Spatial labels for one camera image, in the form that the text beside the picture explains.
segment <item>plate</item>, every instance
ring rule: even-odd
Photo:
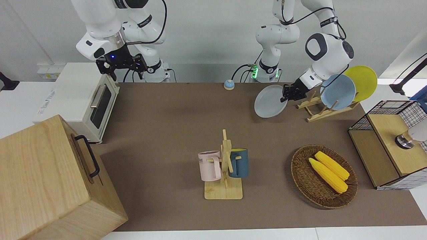
[[[349,178],[345,181],[348,185],[346,192],[342,194],[337,193],[311,167],[308,158],[315,159],[314,155],[318,151],[322,151],[330,156],[350,173]],[[322,145],[307,145],[298,149],[292,157],[291,173],[301,193],[313,203],[324,208],[342,208],[350,204],[356,197],[358,183],[353,168],[340,154],[328,147]]]
[[[338,74],[332,75],[328,80],[322,83],[323,86],[329,85]],[[348,107],[354,100],[356,95],[356,87],[353,81],[346,75],[341,74],[331,85],[329,85],[320,96],[323,104],[328,108],[332,108],[333,104],[338,100],[332,110],[340,110]]]
[[[344,74],[351,78],[356,86],[357,95],[354,97],[355,102],[367,99],[377,89],[377,74],[370,67],[363,65],[354,66],[345,71]]]
[[[287,100],[280,102],[280,98],[283,97],[282,90],[282,86],[275,84],[258,93],[254,104],[255,113],[263,118],[274,117],[281,113],[288,103]]]

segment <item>wooden box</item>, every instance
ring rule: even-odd
[[[0,139],[0,239],[98,240],[127,221],[99,155],[76,137],[57,115]]]
[[[402,117],[398,114],[368,114],[367,120],[372,130],[348,132],[373,186],[377,189],[411,189],[424,184],[427,180],[423,178],[427,168],[426,152],[419,144],[402,149],[395,143],[395,137],[408,130]]]

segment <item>brown tabletop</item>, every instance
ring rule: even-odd
[[[120,86],[103,143],[93,146],[129,216],[117,231],[427,224],[409,191],[373,188],[347,133],[364,114],[360,106],[307,123],[294,101],[274,118],[258,117],[254,101],[264,84]],[[233,147],[249,150],[242,200],[204,199],[197,153],[219,150],[222,129]],[[308,144],[330,147],[352,165],[359,191],[350,205],[320,209],[299,192],[290,161]]]

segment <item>wire basket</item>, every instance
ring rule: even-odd
[[[311,167],[308,158],[322,151],[330,156],[350,173],[345,181],[348,185],[346,192],[339,194]],[[301,191],[313,203],[328,209],[342,208],[350,204],[356,197],[358,183],[356,174],[350,164],[337,152],[322,145],[307,145],[296,151],[291,161],[292,178]]]

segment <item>oven door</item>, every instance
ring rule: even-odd
[[[86,126],[95,135],[94,139],[90,139],[91,142],[101,141],[116,97],[112,83],[107,77],[103,77],[89,106],[91,111],[86,120]]]

